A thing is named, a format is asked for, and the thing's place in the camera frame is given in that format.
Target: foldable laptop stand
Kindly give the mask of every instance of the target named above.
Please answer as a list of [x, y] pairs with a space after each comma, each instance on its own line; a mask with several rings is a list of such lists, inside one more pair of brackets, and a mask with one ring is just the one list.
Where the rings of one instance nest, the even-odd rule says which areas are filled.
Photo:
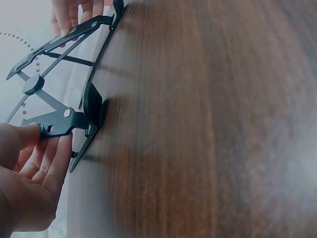
[[[97, 91], [92, 83], [92, 79], [109, 44], [113, 32], [115, 31], [120, 19], [124, 14], [125, 8], [123, 0], [113, 0], [113, 6], [115, 9], [115, 14], [113, 16], [96, 16], [72, 28], [68, 35], [66, 35], [65, 37], [62, 37], [61, 35], [55, 37], [51, 41], [39, 47], [37, 50], [33, 51], [18, 64], [16, 64], [11, 69], [6, 78], [7, 80], [9, 80], [11, 77], [17, 74], [25, 81], [22, 90], [24, 97], [13, 109], [12, 113], [7, 118], [6, 123], [10, 122], [12, 117], [15, 115], [15, 113], [28, 97], [36, 94], [56, 111], [24, 120], [22, 122], [22, 126], [29, 125], [32, 122], [39, 124], [41, 127], [41, 139], [68, 135], [74, 128], [85, 130], [86, 140], [82, 148], [79, 152], [72, 152], [73, 160], [71, 161], [69, 167], [70, 172], [73, 171], [79, 159], [82, 157], [83, 153], [87, 149], [88, 145], [92, 142], [99, 129], [103, 126], [106, 118], [108, 100], [105, 100], [103, 102], [100, 93]], [[80, 43], [87, 39], [103, 24], [109, 26], [109, 34], [105, 39], [105, 42], [95, 62], [68, 56], [68, 54], [73, 49], [75, 49]], [[76, 38], [79, 39], [63, 54], [52, 52], [54, 49]], [[39, 55], [46, 55], [48, 57], [56, 58], [56, 60], [41, 75], [36, 74], [33, 77], [29, 77], [22, 70], [30, 65], [33, 60]], [[59, 102], [50, 94], [42, 90], [42, 87], [45, 83], [45, 76], [61, 60], [67, 60], [92, 67], [91, 73], [86, 81], [85, 88], [82, 93], [81, 103], [79, 105], [79, 108], [83, 107], [83, 113], [76, 112], [72, 108], [66, 107], [63, 103]]]

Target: wooden surface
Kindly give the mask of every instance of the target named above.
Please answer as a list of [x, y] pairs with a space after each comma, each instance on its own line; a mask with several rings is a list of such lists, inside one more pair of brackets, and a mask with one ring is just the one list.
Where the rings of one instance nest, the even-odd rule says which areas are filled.
[[131, 2], [69, 237], [317, 237], [316, 26], [312, 0]]

